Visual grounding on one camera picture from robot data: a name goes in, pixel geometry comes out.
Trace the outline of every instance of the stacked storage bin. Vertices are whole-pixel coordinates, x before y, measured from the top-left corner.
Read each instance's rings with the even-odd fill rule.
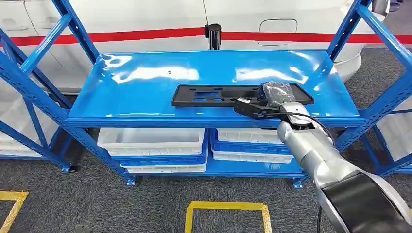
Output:
[[[293,156],[276,130],[217,128],[210,132],[213,159],[287,164]]]
[[[40,143],[37,132],[30,118],[27,107],[20,93],[1,82],[0,90],[0,120],[19,131],[32,141]],[[41,110],[34,107],[49,148],[53,146],[59,126],[47,117]],[[41,158],[42,156],[15,139],[0,132],[0,158]]]
[[[98,145],[129,173],[204,172],[204,128],[101,128]]]
[[[379,129],[388,153],[397,161],[412,154],[412,96],[394,109],[395,114],[388,114],[380,120]]]

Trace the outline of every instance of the black post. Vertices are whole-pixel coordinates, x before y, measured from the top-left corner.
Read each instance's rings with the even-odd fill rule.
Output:
[[[208,26],[209,50],[220,50],[222,27],[217,24],[210,24]]]

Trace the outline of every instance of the shelf foot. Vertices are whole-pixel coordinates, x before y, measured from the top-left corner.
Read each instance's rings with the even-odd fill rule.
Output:
[[[79,170],[78,166],[64,166],[62,167],[62,172],[76,172]]]
[[[127,186],[139,186],[141,184],[141,180],[142,180],[143,176],[135,176],[132,178],[129,178],[126,180],[126,185]]]
[[[293,178],[292,182],[293,182],[293,187],[297,190],[302,190],[303,189],[303,185],[302,185],[302,178]]]
[[[129,178],[129,179],[126,180],[126,185],[127,186],[135,186],[135,184],[136,184],[136,177]]]

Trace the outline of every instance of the black rectangular plate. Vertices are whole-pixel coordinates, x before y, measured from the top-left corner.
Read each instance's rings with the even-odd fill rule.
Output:
[[[299,85],[292,83],[290,86],[296,102],[313,104],[313,97]],[[233,107],[235,100],[240,97],[250,100],[251,104],[265,106],[267,101],[260,99],[259,87],[260,85],[178,85],[173,95],[172,106]]]

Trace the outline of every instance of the white plastic bin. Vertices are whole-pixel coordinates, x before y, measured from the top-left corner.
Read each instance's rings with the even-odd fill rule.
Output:
[[[21,96],[15,97],[16,98],[14,100],[5,100],[3,98],[0,101],[0,105],[3,107],[1,110],[0,120],[8,124],[13,129],[19,131],[29,139],[33,140],[37,144],[41,145],[40,139],[38,138],[37,132],[34,128],[23,98]],[[52,138],[59,126],[37,107],[34,107],[34,110],[37,114],[40,125],[42,126],[46,141],[49,144],[52,141]],[[40,154],[19,143],[3,132],[0,132],[0,154],[30,157],[41,156]]]
[[[293,156],[284,155],[284,154],[257,154],[257,153],[213,151],[213,159],[288,164],[292,161]]]
[[[127,169],[129,173],[177,173],[177,172],[205,172],[207,157],[208,157],[208,147],[206,152],[205,163],[203,164],[193,164],[193,165],[156,165],[156,166],[122,166],[120,162],[120,167]]]
[[[282,144],[277,130],[261,128],[217,128],[218,140],[225,142],[251,142]]]
[[[412,109],[412,96],[394,109]],[[412,153],[412,113],[388,114],[376,124],[394,161]]]
[[[101,128],[97,144],[110,155],[202,153],[204,128]]]

